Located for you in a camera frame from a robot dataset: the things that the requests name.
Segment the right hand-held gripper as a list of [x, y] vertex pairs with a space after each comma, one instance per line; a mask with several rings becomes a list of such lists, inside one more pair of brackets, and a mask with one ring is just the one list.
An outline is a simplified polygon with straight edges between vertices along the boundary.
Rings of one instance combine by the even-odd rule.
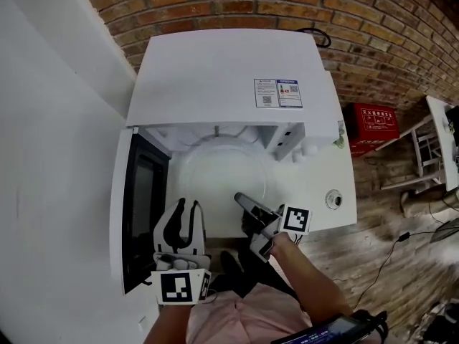
[[245, 210], [242, 215], [242, 231], [252, 236], [250, 251], [263, 262], [267, 262], [273, 248], [273, 238], [285, 232], [295, 244], [299, 244], [302, 236], [309, 230], [311, 212], [292, 206], [282, 206], [273, 211], [250, 198], [237, 192], [235, 201]]

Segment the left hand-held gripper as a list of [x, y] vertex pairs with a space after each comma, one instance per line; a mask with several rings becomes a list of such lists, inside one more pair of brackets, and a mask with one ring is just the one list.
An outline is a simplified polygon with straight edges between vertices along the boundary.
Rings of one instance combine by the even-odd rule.
[[[153, 231], [156, 251], [153, 255], [156, 270], [151, 282], [160, 305], [195, 305], [206, 300], [211, 280], [211, 257], [205, 253], [204, 214], [198, 201], [189, 213], [189, 238], [180, 236], [186, 199], [180, 198], [167, 209]], [[167, 251], [186, 248], [188, 254], [167, 254]]]

